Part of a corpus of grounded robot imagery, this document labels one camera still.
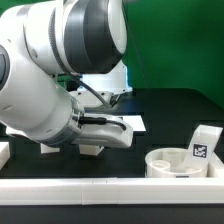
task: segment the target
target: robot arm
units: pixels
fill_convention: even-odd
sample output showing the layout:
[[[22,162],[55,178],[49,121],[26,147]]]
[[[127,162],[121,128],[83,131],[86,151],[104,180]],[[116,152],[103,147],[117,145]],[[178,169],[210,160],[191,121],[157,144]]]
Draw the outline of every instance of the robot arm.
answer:
[[[86,114],[49,76],[113,69],[126,47],[121,1],[68,0],[61,12],[56,3],[14,7],[0,20],[1,122],[51,147],[65,142],[129,147],[128,124],[111,115]]]

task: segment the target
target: black table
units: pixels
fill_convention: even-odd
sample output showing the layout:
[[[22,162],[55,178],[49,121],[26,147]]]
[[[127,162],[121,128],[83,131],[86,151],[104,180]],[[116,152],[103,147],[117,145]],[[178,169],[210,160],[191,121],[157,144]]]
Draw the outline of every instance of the black table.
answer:
[[[141,115],[146,132],[134,133],[129,149],[106,148],[97,158],[80,156],[78,147],[64,145],[60,153],[40,154],[30,140],[4,135],[11,158],[1,178],[135,178],[145,175],[145,155],[156,148],[187,148],[199,124],[224,127],[224,110],[190,89],[136,89],[125,93],[111,110],[113,115]],[[223,135],[216,154],[223,160]],[[2,223],[221,223],[224,205],[111,205],[111,206],[1,206]]]

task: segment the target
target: qr code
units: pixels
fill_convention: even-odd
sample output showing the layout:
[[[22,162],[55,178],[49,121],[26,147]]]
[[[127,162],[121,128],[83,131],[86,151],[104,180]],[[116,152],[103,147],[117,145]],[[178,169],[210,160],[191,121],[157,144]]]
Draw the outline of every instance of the qr code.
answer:
[[[206,158],[207,157],[207,145],[194,144],[193,156]]]

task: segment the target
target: green wall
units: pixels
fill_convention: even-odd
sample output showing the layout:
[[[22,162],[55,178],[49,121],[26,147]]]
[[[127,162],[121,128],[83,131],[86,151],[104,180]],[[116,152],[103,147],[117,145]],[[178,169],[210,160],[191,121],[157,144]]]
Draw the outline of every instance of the green wall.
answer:
[[[0,13],[37,1],[0,0]],[[125,8],[130,85],[192,88],[224,108],[224,1],[138,0]]]

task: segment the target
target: white container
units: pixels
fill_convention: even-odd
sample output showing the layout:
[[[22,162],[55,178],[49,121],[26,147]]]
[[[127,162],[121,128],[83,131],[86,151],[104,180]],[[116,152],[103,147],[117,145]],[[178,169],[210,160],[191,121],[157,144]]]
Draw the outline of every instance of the white container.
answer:
[[[186,153],[187,150],[181,148],[161,148],[149,152],[145,157],[147,165],[146,177],[206,177],[207,167],[204,169],[193,169],[183,165]],[[164,166],[165,163],[169,163],[170,168],[168,169],[167,166],[166,169],[155,168],[156,161],[163,161]]]

